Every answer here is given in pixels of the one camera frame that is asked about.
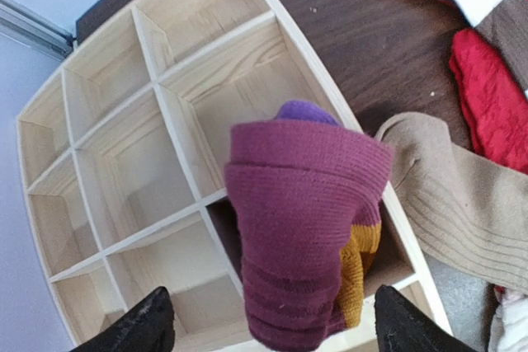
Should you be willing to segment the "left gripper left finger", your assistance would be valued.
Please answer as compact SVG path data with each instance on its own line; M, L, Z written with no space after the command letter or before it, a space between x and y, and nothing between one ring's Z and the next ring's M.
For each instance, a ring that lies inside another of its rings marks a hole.
M73 351L168 351L175 345L170 295L157 287L106 330Z

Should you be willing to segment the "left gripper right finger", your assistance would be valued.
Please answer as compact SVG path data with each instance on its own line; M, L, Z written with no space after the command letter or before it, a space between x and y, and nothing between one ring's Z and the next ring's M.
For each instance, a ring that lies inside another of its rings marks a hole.
M387 285L381 285L375 293L375 332L379 351L474 351Z

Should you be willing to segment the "purple magenta striped sock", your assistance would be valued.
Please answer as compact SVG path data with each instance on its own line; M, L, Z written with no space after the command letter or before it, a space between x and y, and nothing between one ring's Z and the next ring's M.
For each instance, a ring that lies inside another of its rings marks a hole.
M224 179L248 329L261 344L312 351L359 324L392 161L390 147L309 101L232 128Z

